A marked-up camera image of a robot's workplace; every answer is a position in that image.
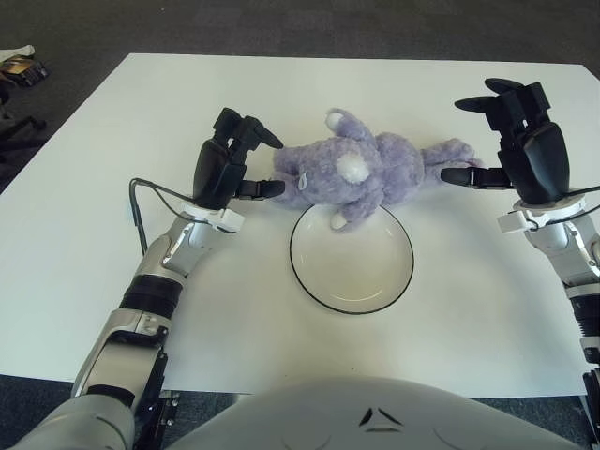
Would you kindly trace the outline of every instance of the white plate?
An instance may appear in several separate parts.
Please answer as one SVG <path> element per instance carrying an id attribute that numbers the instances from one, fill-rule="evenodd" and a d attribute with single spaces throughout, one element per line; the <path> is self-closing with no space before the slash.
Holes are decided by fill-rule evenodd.
<path id="1" fill-rule="evenodd" d="M 393 304 L 413 275 L 413 247 L 402 225 L 379 207 L 356 230 L 334 232 L 333 206 L 309 208 L 290 239 L 292 268 L 300 284 L 328 308 L 349 314 Z"/>

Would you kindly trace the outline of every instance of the gray carpet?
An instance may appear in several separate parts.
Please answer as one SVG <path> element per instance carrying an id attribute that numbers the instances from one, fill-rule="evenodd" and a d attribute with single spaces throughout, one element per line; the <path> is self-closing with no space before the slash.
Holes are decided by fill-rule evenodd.
<path id="1" fill-rule="evenodd" d="M 600 76 L 600 0 L 2 0 L 0 21 L 0 48 L 33 44 L 52 74 L 8 104 L 46 119 L 47 136 L 132 52 L 579 63 Z M 10 152 L 5 164 L 34 154 Z M 0 377 L 0 447 L 68 391 Z M 166 440 L 232 401 L 185 393 Z M 483 401 L 582 445 L 591 437 L 577 398 Z"/>

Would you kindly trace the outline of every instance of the table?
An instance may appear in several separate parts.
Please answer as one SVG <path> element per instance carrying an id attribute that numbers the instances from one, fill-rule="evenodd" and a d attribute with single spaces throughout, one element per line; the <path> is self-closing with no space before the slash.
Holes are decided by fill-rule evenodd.
<path id="1" fill-rule="evenodd" d="M 189 192 L 221 107 L 259 117 L 288 145 L 329 136 L 324 112 L 341 107 L 415 145 L 459 137 L 493 166 L 498 135 L 453 106 L 484 95 L 487 77 L 541 82 L 572 185 L 598 183 L 600 82 L 584 67 L 128 56 L 0 196 L 0 373 L 74 379 L 141 258 L 128 180 Z M 251 154 L 247 177 L 268 177 L 271 156 Z M 359 374 L 473 398 L 582 394 L 590 366 L 561 282 L 523 235 L 497 226 L 516 199 L 448 186 L 392 208 L 412 239 L 414 275 L 393 306 L 366 316 L 325 309 L 293 278 L 288 241 L 301 212 L 232 202 L 245 227 L 190 276 L 164 387 L 255 393 Z M 140 202 L 149 238 L 170 225 L 151 194 Z"/>

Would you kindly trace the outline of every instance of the stuffed animal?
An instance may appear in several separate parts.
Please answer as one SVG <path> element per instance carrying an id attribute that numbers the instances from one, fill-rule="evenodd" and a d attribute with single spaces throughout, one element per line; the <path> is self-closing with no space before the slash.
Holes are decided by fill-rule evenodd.
<path id="1" fill-rule="evenodd" d="M 349 112 L 333 109 L 325 124 L 336 135 L 325 141 L 275 152 L 272 179 L 285 182 L 274 200 L 293 208 L 334 204 L 334 230 L 348 231 L 380 204 L 406 202 L 425 184 L 441 184 L 446 167 L 483 166 L 458 139 L 417 150 L 402 136 L 373 136 Z"/>

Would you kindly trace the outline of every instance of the cable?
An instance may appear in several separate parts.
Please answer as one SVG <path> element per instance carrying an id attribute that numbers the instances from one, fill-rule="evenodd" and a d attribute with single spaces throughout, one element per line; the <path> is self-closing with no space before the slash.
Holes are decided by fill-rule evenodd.
<path id="1" fill-rule="evenodd" d="M 165 200 L 160 191 L 173 195 L 174 197 L 177 197 L 178 199 L 184 200 L 186 202 L 193 203 L 193 200 L 191 198 L 180 194 L 179 192 L 175 192 L 174 190 L 171 190 L 167 187 L 157 185 L 156 183 L 153 183 L 151 181 L 144 180 L 142 178 L 132 178 L 131 181 L 129 181 L 129 204 L 131 205 L 131 214 L 133 214 L 133 223 L 138 229 L 138 235 L 140 236 L 140 247 L 142 247 L 142 255 L 145 255 L 146 251 L 148 250 L 148 241 L 146 240 L 146 233 L 143 228 L 142 212 L 140 211 L 138 199 L 135 194 L 135 188 L 137 186 L 145 186 L 147 188 L 151 188 L 158 195 L 158 197 L 164 203 L 164 205 L 169 209 L 169 211 L 171 211 L 177 217 L 187 220 L 188 222 L 208 223 L 205 220 L 198 220 L 192 217 L 186 217 L 179 214 L 169 205 L 169 203 Z"/>
<path id="2" fill-rule="evenodd" d="M 596 190 L 600 190 L 599 186 L 586 187 L 585 189 L 572 190 L 571 192 L 567 192 L 567 197 L 573 197 L 574 195 L 586 194 L 588 192 L 594 192 Z"/>
<path id="3" fill-rule="evenodd" d="M 550 222 L 546 222 L 546 225 L 554 225 L 556 223 L 568 222 L 569 220 L 573 220 L 574 218 L 582 218 L 583 216 L 587 216 L 588 214 L 593 213 L 597 209 L 600 209 L 600 204 L 598 204 L 597 206 L 595 206 L 592 209 L 588 209 L 587 211 L 584 211 L 583 213 L 575 214 L 574 216 L 571 216 L 571 217 L 561 218 L 558 220 L 551 220 Z"/>

